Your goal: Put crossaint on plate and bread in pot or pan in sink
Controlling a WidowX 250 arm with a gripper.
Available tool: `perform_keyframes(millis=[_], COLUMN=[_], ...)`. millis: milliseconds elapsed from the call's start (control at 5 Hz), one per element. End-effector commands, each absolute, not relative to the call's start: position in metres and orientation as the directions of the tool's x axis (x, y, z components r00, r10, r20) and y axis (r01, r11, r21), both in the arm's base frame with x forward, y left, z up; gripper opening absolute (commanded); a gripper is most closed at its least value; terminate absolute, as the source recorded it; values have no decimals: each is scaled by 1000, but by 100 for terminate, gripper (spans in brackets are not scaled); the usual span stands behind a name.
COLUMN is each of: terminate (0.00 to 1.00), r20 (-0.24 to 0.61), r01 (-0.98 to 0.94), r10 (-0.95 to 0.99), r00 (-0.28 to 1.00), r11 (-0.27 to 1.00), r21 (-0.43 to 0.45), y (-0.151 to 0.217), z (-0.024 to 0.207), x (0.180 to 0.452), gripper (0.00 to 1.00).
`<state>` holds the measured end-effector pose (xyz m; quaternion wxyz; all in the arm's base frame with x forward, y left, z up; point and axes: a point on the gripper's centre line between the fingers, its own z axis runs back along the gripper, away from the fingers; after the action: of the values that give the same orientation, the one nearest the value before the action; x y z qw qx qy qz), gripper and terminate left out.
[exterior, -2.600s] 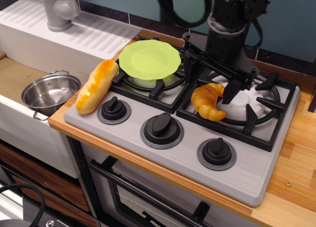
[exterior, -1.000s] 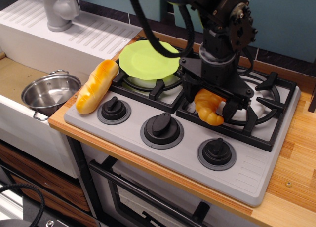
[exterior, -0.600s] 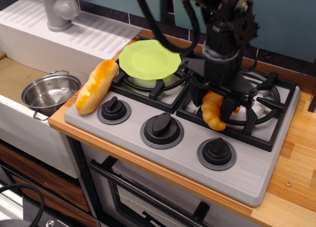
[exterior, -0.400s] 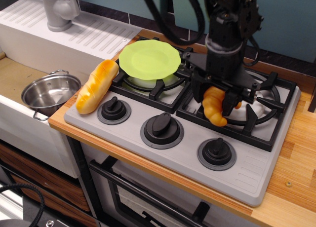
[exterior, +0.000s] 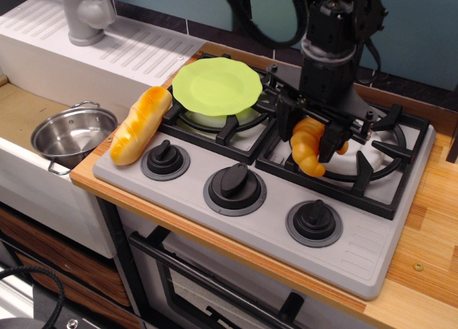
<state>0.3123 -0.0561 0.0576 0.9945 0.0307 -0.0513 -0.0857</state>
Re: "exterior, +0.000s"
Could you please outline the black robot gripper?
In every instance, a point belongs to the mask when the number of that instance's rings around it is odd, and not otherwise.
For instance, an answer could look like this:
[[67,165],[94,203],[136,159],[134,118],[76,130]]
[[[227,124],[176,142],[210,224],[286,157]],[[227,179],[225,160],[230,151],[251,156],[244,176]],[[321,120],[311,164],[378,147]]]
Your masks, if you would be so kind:
[[337,51],[301,42],[301,68],[272,64],[270,80],[282,88],[276,100],[278,134],[286,142],[293,128],[305,116],[324,124],[318,161],[330,162],[349,139],[364,143],[369,138],[376,115],[356,93],[354,86],[359,46],[350,43]]

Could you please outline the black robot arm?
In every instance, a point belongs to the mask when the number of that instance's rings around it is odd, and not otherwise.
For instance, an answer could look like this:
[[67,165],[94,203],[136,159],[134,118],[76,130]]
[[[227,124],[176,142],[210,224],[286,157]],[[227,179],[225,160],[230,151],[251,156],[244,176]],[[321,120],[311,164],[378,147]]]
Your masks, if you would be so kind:
[[364,44],[383,29],[381,0],[313,0],[301,42],[300,69],[269,66],[270,81],[280,84],[276,105],[283,141],[305,115],[324,124],[318,160],[327,163],[349,139],[364,144],[378,119],[357,94],[354,82]]

